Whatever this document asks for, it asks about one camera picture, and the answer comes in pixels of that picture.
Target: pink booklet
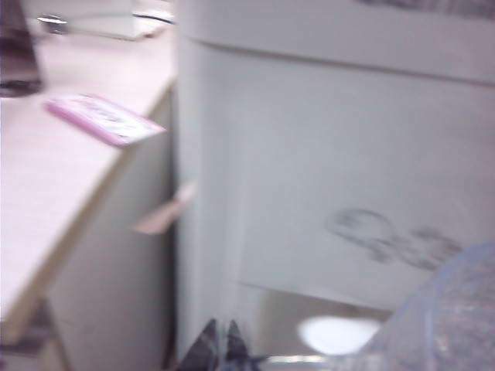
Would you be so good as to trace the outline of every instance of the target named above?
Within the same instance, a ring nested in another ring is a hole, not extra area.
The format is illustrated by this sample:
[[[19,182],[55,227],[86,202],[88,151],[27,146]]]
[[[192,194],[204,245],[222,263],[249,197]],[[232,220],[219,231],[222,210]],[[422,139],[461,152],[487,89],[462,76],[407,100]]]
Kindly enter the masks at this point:
[[[165,128],[154,122],[93,94],[56,97],[46,102],[46,108],[56,116],[118,147],[165,131]]]

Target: white cabinet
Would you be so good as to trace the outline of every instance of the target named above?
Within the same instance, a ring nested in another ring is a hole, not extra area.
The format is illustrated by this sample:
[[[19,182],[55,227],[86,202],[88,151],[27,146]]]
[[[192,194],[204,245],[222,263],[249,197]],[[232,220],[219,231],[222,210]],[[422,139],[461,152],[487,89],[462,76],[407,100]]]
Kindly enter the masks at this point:
[[[170,107],[151,119],[170,129]],[[156,371],[172,331],[171,235],[131,225],[172,189],[171,132],[125,154],[49,290],[73,371]]]

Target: white appliance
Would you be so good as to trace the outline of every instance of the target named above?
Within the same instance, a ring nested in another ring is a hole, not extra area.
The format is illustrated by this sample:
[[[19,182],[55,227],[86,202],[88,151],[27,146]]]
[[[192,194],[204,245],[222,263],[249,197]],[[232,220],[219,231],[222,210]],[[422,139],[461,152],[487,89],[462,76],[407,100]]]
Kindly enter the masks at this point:
[[[393,310],[495,238],[493,12],[404,3],[178,3],[179,355],[212,317],[263,353],[305,302]]]

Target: black object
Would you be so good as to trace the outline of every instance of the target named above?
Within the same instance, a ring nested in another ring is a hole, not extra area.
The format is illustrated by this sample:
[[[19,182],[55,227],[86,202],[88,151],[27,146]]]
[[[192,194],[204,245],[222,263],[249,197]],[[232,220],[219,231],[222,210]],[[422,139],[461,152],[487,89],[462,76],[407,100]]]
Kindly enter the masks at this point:
[[[21,97],[42,87],[20,1],[0,0],[0,97]]]
[[[230,322],[227,333],[227,349],[220,352],[217,321],[210,320],[194,344],[189,348],[176,371],[259,371],[258,364],[266,357],[249,356],[235,321]]]

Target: beige countertop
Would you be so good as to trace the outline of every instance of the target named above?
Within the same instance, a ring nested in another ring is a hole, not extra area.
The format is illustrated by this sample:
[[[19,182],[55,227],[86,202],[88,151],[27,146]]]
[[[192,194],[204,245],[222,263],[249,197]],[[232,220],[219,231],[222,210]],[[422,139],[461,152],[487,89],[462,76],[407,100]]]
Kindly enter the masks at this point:
[[[176,76],[174,32],[129,42],[48,36],[36,52],[46,88],[2,99],[2,342],[19,340],[105,180],[132,150],[113,148],[43,108],[93,93],[149,116]]]

